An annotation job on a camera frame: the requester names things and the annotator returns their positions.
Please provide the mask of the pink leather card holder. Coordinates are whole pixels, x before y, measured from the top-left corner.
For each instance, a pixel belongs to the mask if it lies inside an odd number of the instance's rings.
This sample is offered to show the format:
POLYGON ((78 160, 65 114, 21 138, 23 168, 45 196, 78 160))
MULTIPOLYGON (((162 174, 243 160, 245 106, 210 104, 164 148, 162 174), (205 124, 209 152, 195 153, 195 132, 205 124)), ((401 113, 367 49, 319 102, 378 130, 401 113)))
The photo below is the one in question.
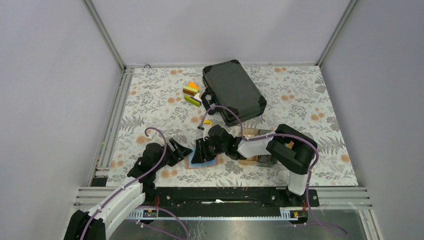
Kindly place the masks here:
POLYGON ((208 168, 212 166, 218 165, 217 158, 214 158, 211 161, 206 161, 204 163, 192 163, 192 159, 194 157, 194 151, 190 153, 185 159, 185 168, 186 169, 199 169, 199 168, 208 168))

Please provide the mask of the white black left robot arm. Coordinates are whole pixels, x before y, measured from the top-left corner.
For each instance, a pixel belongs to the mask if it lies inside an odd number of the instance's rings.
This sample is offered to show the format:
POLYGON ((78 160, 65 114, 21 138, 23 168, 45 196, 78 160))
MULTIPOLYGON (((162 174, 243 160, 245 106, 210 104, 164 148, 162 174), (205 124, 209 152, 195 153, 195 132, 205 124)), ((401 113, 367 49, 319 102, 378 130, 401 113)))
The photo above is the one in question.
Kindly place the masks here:
POLYGON ((108 240, 136 207, 154 202, 156 172, 176 165, 192 152, 172 138, 147 144, 120 186, 96 206, 73 213, 64 239, 108 240))

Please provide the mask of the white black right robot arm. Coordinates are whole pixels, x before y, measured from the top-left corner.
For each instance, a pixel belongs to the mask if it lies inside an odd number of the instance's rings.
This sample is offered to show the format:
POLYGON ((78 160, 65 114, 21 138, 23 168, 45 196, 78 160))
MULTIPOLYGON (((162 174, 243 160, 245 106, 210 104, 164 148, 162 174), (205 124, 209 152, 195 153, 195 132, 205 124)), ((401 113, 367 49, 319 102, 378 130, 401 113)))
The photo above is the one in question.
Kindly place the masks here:
POLYGON ((293 206, 306 199, 311 171, 319 160, 317 143, 295 130, 280 124, 275 131, 254 137, 233 136, 220 125, 204 129, 195 141, 195 150, 188 157, 192 164, 203 164, 225 154, 233 160, 254 156, 271 156, 289 170, 287 201, 293 206))

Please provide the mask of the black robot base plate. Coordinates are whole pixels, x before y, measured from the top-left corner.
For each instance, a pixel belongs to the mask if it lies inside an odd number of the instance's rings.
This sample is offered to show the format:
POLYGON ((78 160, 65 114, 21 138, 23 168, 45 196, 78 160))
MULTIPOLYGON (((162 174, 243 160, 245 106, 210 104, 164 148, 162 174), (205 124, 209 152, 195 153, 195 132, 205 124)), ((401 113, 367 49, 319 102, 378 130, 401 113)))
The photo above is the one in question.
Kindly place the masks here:
POLYGON ((142 206, 159 207, 159 217, 271 218, 282 210, 305 212, 319 207, 318 193, 296 195, 286 187, 154 187, 142 206))

